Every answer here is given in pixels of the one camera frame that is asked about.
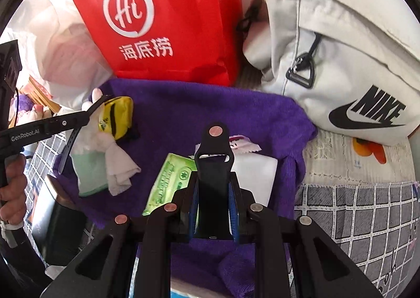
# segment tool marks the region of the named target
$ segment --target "blue gripper pad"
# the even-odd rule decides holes
[[[198,185],[195,185],[194,194],[190,207],[190,216],[188,219],[188,235],[190,238],[194,237],[197,226],[197,212],[198,212]]]
[[[238,217],[238,210],[235,204],[235,196],[234,190],[232,188],[232,184],[229,183],[229,217],[230,217],[230,229],[232,231],[232,236],[234,237],[234,241],[239,241],[239,217]]]

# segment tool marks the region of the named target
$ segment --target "finger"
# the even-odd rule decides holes
[[[96,101],[98,101],[102,97],[102,95],[102,90],[100,90],[99,88],[95,88],[92,91],[92,102],[95,103]]]
[[[7,221],[9,218],[12,218],[14,214],[26,207],[25,202],[26,196],[24,193],[20,195],[18,199],[7,202],[4,207],[1,207],[0,209],[0,218],[3,221]]]
[[[16,160],[10,163],[6,168],[6,176],[7,178],[14,178],[18,175],[24,173],[26,165],[26,158],[24,155],[20,154]]]
[[[28,180],[25,175],[13,178],[9,185],[0,188],[0,199],[2,201],[13,201],[24,193],[27,184]]]
[[[19,223],[21,223],[26,215],[26,205],[22,207],[16,214],[14,214],[11,218],[9,218],[9,223],[12,226],[17,226]]]
[[[91,103],[90,101],[86,101],[82,104],[81,109],[83,111],[87,111],[92,105],[93,103]]]

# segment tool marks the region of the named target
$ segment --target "white nike bag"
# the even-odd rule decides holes
[[[263,91],[293,98],[320,128],[394,145],[420,125],[420,53],[375,7],[253,0],[246,17]]]

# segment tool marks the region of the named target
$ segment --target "nike logo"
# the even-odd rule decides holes
[[[328,116],[330,122],[339,129],[346,130],[382,129],[404,126],[394,125],[392,120],[400,116],[400,112],[403,111],[406,106],[374,85],[351,110],[352,112],[359,113],[360,115],[376,120],[377,122],[351,120],[347,116],[347,111],[354,103],[356,103],[356,101],[331,111]]]

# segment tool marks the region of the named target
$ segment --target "black plastic buckle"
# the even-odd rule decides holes
[[[299,71],[308,68],[310,70],[309,78],[304,78],[298,74]],[[295,64],[287,70],[286,78],[304,88],[312,89],[315,82],[315,64],[313,58],[307,52],[297,57]]]

